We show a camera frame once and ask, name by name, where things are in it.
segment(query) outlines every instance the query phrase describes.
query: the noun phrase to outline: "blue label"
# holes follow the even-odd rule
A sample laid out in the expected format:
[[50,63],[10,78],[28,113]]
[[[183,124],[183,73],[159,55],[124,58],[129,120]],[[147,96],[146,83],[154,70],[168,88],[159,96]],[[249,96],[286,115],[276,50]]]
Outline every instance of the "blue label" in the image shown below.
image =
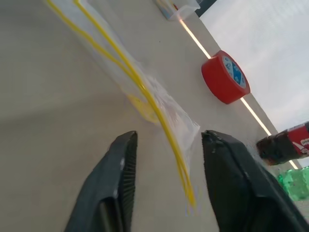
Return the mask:
[[230,58],[223,56],[222,57],[222,61],[223,64],[228,72],[228,74],[230,74],[230,77],[242,88],[246,87],[246,81],[245,78],[243,76],[243,74],[241,73],[241,71],[239,70],[238,66],[231,61]]

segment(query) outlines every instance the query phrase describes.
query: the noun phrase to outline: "green bottle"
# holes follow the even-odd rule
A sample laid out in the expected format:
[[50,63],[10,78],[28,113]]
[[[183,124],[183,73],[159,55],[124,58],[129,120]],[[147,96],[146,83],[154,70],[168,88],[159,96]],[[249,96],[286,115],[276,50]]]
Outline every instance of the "green bottle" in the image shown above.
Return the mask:
[[309,199],[309,167],[287,170],[277,180],[293,201]]

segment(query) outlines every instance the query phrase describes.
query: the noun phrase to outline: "red tape roll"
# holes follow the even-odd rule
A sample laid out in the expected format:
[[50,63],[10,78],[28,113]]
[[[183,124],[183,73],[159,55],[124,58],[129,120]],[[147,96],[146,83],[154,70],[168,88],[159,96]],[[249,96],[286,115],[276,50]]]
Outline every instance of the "red tape roll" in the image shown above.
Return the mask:
[[224,51],[217,52],[202,65],[202,74],[211,92],[225,104],[250,93],[249,83],[239,65]]

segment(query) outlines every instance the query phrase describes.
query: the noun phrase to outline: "plastic bag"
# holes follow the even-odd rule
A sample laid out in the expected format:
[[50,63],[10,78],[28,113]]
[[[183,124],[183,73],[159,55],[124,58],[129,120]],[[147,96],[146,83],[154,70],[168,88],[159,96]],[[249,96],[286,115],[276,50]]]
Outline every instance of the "plastic bag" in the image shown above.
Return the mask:
[[161,123],[171,144],[185,194],[192,206],[195,198],[189,179],[190,147],[199,125],[176,103],[157,80],[128,53],[110,25],[85,0],[47,0],[73,29],[98,64],[108,71],[132,105],[147,120]]

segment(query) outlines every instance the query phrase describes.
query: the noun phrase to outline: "white table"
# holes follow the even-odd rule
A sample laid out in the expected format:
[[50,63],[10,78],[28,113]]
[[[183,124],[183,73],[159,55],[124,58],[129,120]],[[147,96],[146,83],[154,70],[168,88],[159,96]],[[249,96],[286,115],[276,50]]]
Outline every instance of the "white table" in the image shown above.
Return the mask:
[[[186,217],[174,155],[161,128],[144,121],[76,36],[42,2],[1,3],[0,228],[62,231],[79,189],[116,136],[139,134],[134,232],[218,231],[206,188],[200,135],[191,162],[199,215]],[[158,77],[201,130],[244,143],[266,136],[240,102],[212,95],[207,60],[179,22],[151,0],[114,0],[107,15],[128,50]],[[219,50],[196,15],[186,24],[206,50]],[[274,127],[252,95],[245,97]]]

